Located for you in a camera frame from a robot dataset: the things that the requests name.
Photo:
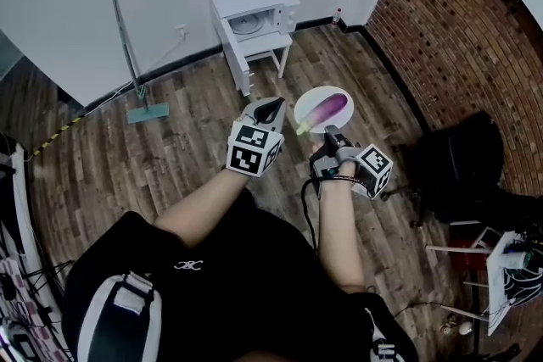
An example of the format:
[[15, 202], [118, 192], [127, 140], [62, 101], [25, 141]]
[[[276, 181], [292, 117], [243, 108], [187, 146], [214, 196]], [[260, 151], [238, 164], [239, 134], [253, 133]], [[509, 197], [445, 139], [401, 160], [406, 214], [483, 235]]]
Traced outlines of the white round plate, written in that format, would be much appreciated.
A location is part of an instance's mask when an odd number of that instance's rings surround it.
[[354, 113], [354, 101], [351, 95], [344, 89], [337, 86], [319, 86], [305, 92], [294, 106], [294, 119], [298, 125], [300, 121], [321, 101], [335, 93], [344, 94], [347, 99], [345, 107], [326, 123], [316, 125], [310, 130], [310, 133], [323, 134], [327, 125], [335, 125], [338, 128], [344, 127], [350, 121]]

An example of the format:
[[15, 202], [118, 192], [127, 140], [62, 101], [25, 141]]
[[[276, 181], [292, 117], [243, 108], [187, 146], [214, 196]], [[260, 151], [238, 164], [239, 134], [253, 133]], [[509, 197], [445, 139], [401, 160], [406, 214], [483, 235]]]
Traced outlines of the person's black clothing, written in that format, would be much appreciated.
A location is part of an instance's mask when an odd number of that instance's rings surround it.
[[371, 362], [377, 336], [397, 362], [417, 350], [384, 300], [348, 294], [303, 235], [243, 191], [196, 247], [128, 212], [74, 264], [62, 331], [75, 350], [92, 296], [109, 277], [135, 272], [162, 299], [157, 362], [234, 362], [266, 352], [290, 362]]

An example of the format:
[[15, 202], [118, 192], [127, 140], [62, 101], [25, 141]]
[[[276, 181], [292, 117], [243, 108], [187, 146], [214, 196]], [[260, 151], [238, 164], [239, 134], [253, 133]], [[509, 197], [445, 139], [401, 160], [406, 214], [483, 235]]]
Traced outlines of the teal flat mop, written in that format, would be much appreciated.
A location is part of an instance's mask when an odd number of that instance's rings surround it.
[[115, 12], [115, 20], [120, 35], [122, 51], [126, 65], [131, 77], [132, 87], [135, 90], [139, 106], [127, 110], [127, 121], [129, 124], [143, 123], [150, 120], [157, 120], [169, 116], [170, 108], [168, 103], [150, 104], [148, 102], [147, 88], [138, 79], [136, 62], [132, 59], [132, 49], [126, 30], [126, 24], [120, 9], [119, 0], [111, 0]]

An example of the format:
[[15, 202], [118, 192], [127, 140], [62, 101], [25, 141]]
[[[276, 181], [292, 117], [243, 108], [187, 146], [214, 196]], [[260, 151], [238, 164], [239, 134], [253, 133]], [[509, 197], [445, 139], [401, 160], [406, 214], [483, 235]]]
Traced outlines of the pink checkered cloth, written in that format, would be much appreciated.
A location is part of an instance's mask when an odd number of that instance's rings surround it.
[[35, 338], [38, 348], [42, 351], [46, 362], [63, 362], [64, 356], [58, 354], [51, 332], [39, 318], [37, 304], [28, 293], [20, 269], [14, 259], [7, 258], [0, 261], [0, 274], [7, 275], [15, 288], [14, 300], [7, 301], [8, 317], [17, 320], [25, 326]]

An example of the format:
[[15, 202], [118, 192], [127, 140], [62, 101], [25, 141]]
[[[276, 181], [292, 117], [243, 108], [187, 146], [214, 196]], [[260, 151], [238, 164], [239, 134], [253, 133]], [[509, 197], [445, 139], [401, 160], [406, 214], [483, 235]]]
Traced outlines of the person's right forearm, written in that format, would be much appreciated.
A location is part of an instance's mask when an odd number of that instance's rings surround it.
[[324, 181], [319, 197], [318, 257], [333, 283], [347, 293], [364, 291], [355, 211], [347, 181]]

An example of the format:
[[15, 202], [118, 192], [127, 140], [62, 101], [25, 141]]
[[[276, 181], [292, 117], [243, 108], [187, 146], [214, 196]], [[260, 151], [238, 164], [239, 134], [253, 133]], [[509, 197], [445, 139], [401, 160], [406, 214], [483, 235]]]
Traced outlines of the small white table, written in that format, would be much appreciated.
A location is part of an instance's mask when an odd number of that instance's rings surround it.
[[238, 45], [248, 62], [271, 58], [277, 69], [278, 78], [282, 79], [292, 43], [293, 39], [289, 34], [272, 32], [241, 41]]

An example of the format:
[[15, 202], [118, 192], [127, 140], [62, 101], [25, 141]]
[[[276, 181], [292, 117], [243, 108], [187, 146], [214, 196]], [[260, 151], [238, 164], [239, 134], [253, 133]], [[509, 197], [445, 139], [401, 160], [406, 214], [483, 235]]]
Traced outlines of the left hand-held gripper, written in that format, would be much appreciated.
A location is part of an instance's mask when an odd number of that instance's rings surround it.
[[[282, 97], [264, 97], [248, 104], [242, 112], [242, 120], [232, 123], [228, 137], [226, 167], [244, 175], [260, 178], [275, 162], [283, 145], [281, 134], [286, 114], [286, 102]], [[266, 129], [255, 125], [265, 125]]]

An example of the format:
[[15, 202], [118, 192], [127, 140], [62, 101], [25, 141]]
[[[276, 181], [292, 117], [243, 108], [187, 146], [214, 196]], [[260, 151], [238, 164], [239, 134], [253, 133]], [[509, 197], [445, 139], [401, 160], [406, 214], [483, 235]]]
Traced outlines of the yellow black striped tape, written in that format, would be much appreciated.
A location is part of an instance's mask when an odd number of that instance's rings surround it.
[[81, 116], [78, 116], [74, 118], [69, 123], [61, 126], [56, 132], [54, 132], [41, 146], [39, 146], [35, 151], [33, 151], [29, 158], [25, 162], [30, 162], [32, 159], [34, 159], [36, 156], [38, 156], [44, 149], [46, 149], [52, 142], [56, 140], [57, 137], [59, 137], [63, 132], [69, 130], [73, 125], [77, 124], [80, 120], [83, 120], [85, 117], [87, 117], [87, 114], [83, 114]]

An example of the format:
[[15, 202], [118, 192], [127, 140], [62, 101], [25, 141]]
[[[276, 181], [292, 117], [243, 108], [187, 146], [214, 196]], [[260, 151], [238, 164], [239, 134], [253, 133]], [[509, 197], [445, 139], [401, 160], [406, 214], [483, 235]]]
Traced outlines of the white work table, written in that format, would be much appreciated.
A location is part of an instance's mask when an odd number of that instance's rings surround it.
[[[441, 304], [440, 307], [454, 314], [481, 320], [487, 323], [487, 335], [491, 336], [514, 307], [528, 303], [543, 294], [543, 251], [530, 243], [526, 236], [507, 231], [491, 248], [453, 248], [443, 246], [425, 247], [427, 250], [447, 253], [487, 254], [486, 272], [489, 306], [482, 314], [457, 309]], [[505, 269], [501, 256], [508, 252], [526, 251], [532, 253], [529, 265], [522, 270]]]

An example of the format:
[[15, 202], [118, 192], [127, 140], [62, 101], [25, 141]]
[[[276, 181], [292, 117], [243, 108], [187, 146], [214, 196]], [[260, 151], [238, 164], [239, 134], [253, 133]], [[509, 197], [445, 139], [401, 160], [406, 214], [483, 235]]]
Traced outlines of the red box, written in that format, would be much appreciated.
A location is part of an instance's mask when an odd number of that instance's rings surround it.
[[[492, 234], [481, 223], [450, 225], [449, 246], [453, 248], [491, 248]], [[458, 270], [485, 270], [487, 254], [450, 253], [451, 263]]]

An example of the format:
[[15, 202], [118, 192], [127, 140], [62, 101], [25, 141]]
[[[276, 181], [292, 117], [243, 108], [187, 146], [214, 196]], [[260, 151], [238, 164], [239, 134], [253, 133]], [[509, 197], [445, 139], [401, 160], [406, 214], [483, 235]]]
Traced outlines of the white green device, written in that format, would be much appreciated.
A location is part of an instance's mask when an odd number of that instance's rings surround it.
[[529, 265], [529, 261], [532, 258], [531, 252], [518, 251], [508, 252], [501, 256], [502, 266], [505, 269], [510, 270], [522, 270]]

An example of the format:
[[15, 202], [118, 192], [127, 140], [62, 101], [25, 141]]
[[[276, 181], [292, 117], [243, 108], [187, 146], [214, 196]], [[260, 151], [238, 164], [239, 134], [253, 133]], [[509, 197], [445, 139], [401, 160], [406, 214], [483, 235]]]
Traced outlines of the person's left forearm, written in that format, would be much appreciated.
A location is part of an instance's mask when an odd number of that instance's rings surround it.
[[187, 248], [202, 243], [224, 217], [247, 220], [254, 201], [244, 197], [249, 176], [221, 170], [203, 186], [162, 213], [154, 226], [175, 235]]

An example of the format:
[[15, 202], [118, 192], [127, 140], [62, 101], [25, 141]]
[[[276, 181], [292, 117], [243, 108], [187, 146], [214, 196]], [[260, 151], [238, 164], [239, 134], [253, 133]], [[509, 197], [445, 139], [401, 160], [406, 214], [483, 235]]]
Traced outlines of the black office chair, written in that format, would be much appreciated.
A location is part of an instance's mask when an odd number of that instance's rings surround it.
[[381, 194], [408, 193], [418, 202], [423, 225], [428, 211], [444, 224], [469, 221], [499, 231], [543, 232], [543, 196], [507, 192], [500, 186], [504, 145], [498, 125], [480, 111], [458, 125], [421, 136], [393, 151], [406, 167], [407, 184]]

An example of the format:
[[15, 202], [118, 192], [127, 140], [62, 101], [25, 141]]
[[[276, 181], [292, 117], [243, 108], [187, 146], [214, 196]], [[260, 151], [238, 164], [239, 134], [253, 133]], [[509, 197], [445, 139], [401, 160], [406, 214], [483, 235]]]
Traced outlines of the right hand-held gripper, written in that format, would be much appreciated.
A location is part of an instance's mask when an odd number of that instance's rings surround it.
[[312, 185], [320, 194], [321, 178], [339, 175], [342, 163], [355, 164], [351, 190], [366, 198], [374, 199], [388, 184], [393, 162], [375, 145], [362, 148], [354, 144], [336, 125], [325, 127], [324, 143], [309, 158]]

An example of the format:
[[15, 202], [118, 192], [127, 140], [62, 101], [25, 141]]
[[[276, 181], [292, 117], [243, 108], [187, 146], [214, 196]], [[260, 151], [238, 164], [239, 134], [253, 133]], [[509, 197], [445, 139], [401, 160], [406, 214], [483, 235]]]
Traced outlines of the purple eggplant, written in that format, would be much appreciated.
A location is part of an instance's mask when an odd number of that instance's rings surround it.
[[347, 103], [348, 98], [343, 93], [334, 93], [325, 98], [300, 121], [296, 134], [300, 136], [327, 122], [341, 112]]

